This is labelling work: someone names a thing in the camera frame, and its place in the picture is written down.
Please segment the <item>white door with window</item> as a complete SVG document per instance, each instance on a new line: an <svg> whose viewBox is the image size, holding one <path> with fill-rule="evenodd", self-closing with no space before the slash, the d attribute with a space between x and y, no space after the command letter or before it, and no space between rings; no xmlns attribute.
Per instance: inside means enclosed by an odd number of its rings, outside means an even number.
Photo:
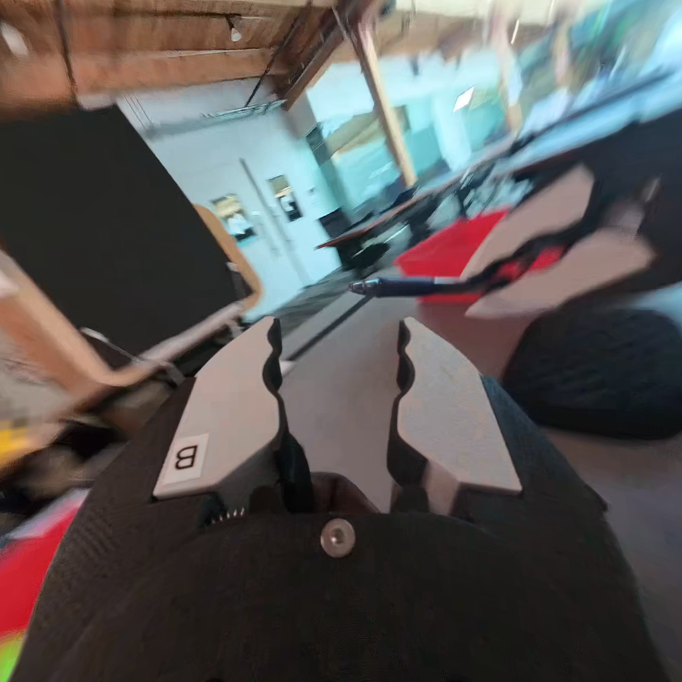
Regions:
<svg viewBox="0 0 682 682"><path fill-rule="evenodd" d="M291 268L297 287L315 285L340 268L333 252L318 249L326 235L318 187L277 166L274 171L240 158L243 173L258 200L265 226Z"/></svg>
<svg viewBox="0 0 682 682"><path fill-rule="evenodd" d="M207 154L161 150L158 156L191 203L217 219L259 277L261 294L254 313L277 308L288 291L283 248L267 224L241 164L211 159Z"/></svg>

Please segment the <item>wooden pillar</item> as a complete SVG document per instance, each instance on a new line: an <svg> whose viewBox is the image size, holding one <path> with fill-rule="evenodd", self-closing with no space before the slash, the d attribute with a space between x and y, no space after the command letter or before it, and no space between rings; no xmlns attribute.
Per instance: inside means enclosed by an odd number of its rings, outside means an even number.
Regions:
<svg viewBox="0 0 682 682"><path fill-rule="evenodd" d="M353 27L353 46L363 77L374 103L374 111L385 134L386 143L406 188L417 183L417 174L409 156L400 122L390 105L381 76L379 57L374 46L371 24L363 18Z"/></svg>

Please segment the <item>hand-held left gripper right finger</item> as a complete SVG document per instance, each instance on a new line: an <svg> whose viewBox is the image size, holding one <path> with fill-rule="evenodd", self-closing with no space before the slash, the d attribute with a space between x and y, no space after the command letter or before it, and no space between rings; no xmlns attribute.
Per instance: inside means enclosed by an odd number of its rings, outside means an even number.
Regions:
<svg viewBox="0 0 682 682"><path fill-rule="evenodd" d="M397 338L398 395L391 408L388 472L450 515L464 492L518 497L523 491L482 375L453 345L409 317Z"/></svg>

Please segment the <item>wooden book stand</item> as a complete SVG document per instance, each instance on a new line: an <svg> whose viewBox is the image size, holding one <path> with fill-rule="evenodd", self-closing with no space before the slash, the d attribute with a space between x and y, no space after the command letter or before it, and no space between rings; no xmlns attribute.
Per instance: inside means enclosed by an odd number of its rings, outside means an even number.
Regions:
<svg viewBox="0 0 682 682"><path fill-rule="evenodd" d="M66 390L76 402L139 384L167 368L187 351L236 324L262 297L259 277L218 217L203 206L194 205L194 209L226 254L228 269L242 277L249 295L113 370L21 267L2 252L1 330L47 380Z"/></svg>

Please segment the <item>blue pen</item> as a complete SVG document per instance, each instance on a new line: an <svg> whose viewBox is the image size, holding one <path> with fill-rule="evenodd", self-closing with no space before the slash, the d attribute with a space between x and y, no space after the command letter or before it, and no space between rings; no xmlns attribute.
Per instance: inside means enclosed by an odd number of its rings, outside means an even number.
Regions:
<svg viewBox="0 0 682 682"><path fill-rule="evenodd" d="M431 294L461 294L484 285L455 277L375 277L351 283L348 290L365 297L423 297Z"/></svg>

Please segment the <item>yellow plastic bin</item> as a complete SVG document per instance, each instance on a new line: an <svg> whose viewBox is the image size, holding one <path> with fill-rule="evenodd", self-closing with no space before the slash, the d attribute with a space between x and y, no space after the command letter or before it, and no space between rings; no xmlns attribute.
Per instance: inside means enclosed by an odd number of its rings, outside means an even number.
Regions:
<svg viewBox="0 0 682 682"><path fill-rule="evenodd" d="M26 423L12 420L1 421L1 469L10 466L28 452L31 444Z"/></svg>

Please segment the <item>red plastic bin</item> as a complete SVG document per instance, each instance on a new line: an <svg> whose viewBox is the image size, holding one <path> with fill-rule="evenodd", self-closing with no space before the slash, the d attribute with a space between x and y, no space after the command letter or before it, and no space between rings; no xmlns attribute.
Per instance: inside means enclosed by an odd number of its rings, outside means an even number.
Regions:
<svg viewBox="0 0 682 682"><path fill-rule="evenodd" d="M76 489L22 523L1 548L1 639L22 635L48 568L89 494Z"/></svg>
<svg viewBox="0 0 682 682"><path fill-rule="evenodd" d="M508 208L489 211L473 218L459 218L450 225L433 233L429 238L397 256L394 267L403 276L414 277L459 277L465 266L483 240L494 227L506 216ZM546 249L531 265L528 274L541 271L554 265L563 255L558 247ZM511 275L512 279L520 276L520 263L514 262L505 266L503 275ZM481 293L433 294L419 297L423 304L472 305L481 297Z"/></svg>

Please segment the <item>wooden office desk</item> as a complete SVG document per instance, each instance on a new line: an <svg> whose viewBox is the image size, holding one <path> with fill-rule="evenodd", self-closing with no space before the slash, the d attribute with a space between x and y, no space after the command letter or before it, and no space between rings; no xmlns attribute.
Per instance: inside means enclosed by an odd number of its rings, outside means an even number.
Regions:
<svg viewBox="0 0 682 682"><path fill-rule="evenodd" d="M322 250L325 248L335 248L337 245L347 242L348 240L358 239L381 226L394 222L408 210L421 205L427 200L431 200L432 197L436 197L439 200L443 200L450 194L463 194L464 197L468 197L469 194L476 191L480 186L480 184L475 186L471 180L465 182L461 177L456 176L454 179L451 179L446 183L415 192L409 199L401 203L397 203L395 206L391 206L389 209L381 212L376 217L363 220L357 226L352 227L346 232L339 234L336 237L332 237L326 242L318 244L314 247L314 249Z"/></svg>

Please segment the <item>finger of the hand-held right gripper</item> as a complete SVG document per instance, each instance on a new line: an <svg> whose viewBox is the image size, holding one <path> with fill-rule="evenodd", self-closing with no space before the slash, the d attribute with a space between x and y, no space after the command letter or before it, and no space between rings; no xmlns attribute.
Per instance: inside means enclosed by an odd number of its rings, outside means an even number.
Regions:
<svg viewBox="0 0 682 682"><path fill-rule="evenodd" d="M596 232L546 269L482 296L465 312L470 319L530 317L649 268L655 252L648 242L622 232Z"/></svg>
<svg viewBox="0 0 682 682"><path fill-rule="evenodd" d="M572 166L511 210L482 241L461 273L465 283L515 283L537 262L546 267L597 230L591 206L595 176Z"/></svg>

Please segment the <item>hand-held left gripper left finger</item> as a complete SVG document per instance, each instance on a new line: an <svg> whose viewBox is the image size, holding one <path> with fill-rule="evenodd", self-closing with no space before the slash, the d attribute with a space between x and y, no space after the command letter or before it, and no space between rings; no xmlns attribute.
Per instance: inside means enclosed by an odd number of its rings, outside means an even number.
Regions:
<svg viewBox="0 0 682 682"><path fill-rule="evenodd" d="M262 318L197 372L153 490L158 500L217 494L229 512L277 479L285 430L279 320Z"/></svg>

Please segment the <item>black board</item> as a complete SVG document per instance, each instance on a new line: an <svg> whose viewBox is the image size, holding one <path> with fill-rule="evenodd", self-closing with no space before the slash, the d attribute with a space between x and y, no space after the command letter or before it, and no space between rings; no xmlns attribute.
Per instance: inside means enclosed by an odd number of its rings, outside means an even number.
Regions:
<svg viewBox="0 0 682 682"><path fill-rule="evenodd" d="M1 123L1 247L75 328L133 355L252 294L117 106Z"/></svg>

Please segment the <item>black textured cushion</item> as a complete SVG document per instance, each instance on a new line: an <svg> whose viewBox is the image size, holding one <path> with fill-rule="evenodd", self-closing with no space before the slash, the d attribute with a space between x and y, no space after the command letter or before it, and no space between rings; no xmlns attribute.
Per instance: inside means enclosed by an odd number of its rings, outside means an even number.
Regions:
<svg viewBox="0 0 682 682"><path fill-rule="evenodd" d="M536 423L613 439L681 433L681 329L652 310L533 320L501 384Z"/></svg>

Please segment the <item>black office chair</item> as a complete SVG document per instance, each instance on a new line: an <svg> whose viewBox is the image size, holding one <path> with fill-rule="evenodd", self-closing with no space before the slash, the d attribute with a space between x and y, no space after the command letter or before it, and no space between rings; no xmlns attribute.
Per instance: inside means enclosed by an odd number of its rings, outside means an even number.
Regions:
<svg viewBox="0 0 682 682"><path fill-rule="evenodd" d="M390 245L387 241L374 241L372 232L356 234L355 231L366 219L374 217L367 213L359 222L352 223L343 209L336 209L319 218L320 225L328 235L328 240L315 249L333 248L343 271L357 275L370 274L378 269L381 259L388 253Z"/></svg>

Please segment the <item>green plastic bin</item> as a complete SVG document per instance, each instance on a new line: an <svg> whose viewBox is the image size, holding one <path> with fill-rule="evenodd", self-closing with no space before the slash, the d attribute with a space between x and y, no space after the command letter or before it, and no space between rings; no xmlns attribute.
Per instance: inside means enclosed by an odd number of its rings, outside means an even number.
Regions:
<svg viewBox="0 0 682 682"><path fill-rule="evenodd" d="M22 651L25 632L12 632L1 636L1 681L9 681Z"/></svg>

